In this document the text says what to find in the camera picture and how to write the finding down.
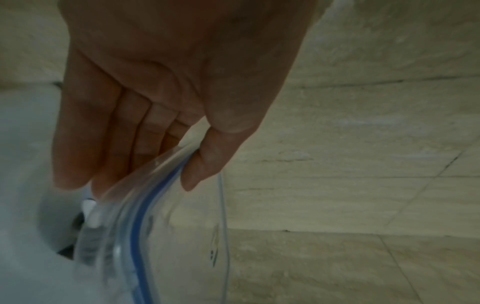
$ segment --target finger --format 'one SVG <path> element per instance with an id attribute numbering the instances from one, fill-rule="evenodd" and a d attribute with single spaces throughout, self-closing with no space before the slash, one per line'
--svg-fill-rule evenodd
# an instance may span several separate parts
<path id="1" fill-rule="evenodd" d="M 181 184 L 186 191 L 193 190 L 201 181 L 218 174 L 230 161 L 240 145 L 257 127 L 230 134 L 212 127 L 205 134 L 200 148 L 193 154 L 181 173 Z"/>
<path id="2" fill-rule="evenodd" d="M 91 184 L 96 197 L 101 197 L 128 175 L 137 127 L 147 114 L 150 104 L 148 99 L 133 91 L 124 91 L 121 95 L 110 120 L 101 168 Z"/>
<path id="3" fill-rule="evenodd" d="M 165 133 L 177 114 L 177 111 L 160 104 L 152 104 L 136 134 L 131 170 L 143 166 L 159 155 Z"/>
<path id="4" fill-rule="evenodd" d="M 168 127 L 161 143 L 160 154 L 176 147 L 187 131 L 202 118 L 201 115 L 180 113 Z"/>
<path id="5" fill-rule="evenodd" d="M 90 181 L 120 93 L 115 80 L 70 46 L 52 146 L 57 187 L 75 189 Z"/>

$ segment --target palm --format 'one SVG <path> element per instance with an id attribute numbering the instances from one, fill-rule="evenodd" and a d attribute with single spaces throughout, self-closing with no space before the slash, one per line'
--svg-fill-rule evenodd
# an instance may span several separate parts
<path id="1" fill-rule="evenodd" d="M 191 189 L 217 173 L 280 90 L 312 5 L 293 2 L 272 13 L 255 1 L 141 4 L 60 5 L 71 34 L 53 146 L 60 187 L 92 179 L 101 194 L 176 146 L 204 115 L 211 128 L 182 181 Z"/>

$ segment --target human hand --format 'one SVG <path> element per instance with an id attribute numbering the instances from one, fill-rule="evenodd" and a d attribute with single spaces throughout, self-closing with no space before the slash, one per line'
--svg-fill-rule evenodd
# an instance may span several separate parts
<path id="1" fill-rule="evenodd" d="M 206 116 L 185 190 L 227 164 L 289 72 L 316 0 L 61 0 L 70 48 L 55 184 L 96 196 Z"/>

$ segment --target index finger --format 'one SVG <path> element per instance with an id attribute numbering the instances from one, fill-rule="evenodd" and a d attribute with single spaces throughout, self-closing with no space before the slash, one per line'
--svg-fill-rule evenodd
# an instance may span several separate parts
<path id="1" fill-rule="evenodd" d="M 52 146 L 57 187 L 82 187 L 95 174 L 110 116 L 121 92 L 114 79 L 70 45 Z"/>

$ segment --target blue strip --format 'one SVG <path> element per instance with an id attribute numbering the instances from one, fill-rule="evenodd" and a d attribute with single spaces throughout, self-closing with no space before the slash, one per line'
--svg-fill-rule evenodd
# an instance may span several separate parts
<path id="1" fill-rule="evenodd" d="M 173 182 L 174 177 L 182 170 L 188 160 L 182 162 L 175 170 L 173 170 L 160 184 L 158 184 L 147 195 L 145 200 L 141 203 L 140 208 L 136 214 L 136 218 L 133 221 L 133 226 L 130 235 L 130 252 L 133 260 L 133 265 L 138 277 L 138 287 L 140 291 L 140 299 L 138 294 L 134 295 L 133 300 L 136 304 L 154 304 L 153 297 L 149 288 L 149 282 L 147 279 L 147 271 L 145 269 L 145 263 L 142 257 L 142 251 L 140 249 L 140 233 L 142 230 L 142 223 L 145 218 L 150 205 L 154 202 L 156 196 L 169 187 Z"/>

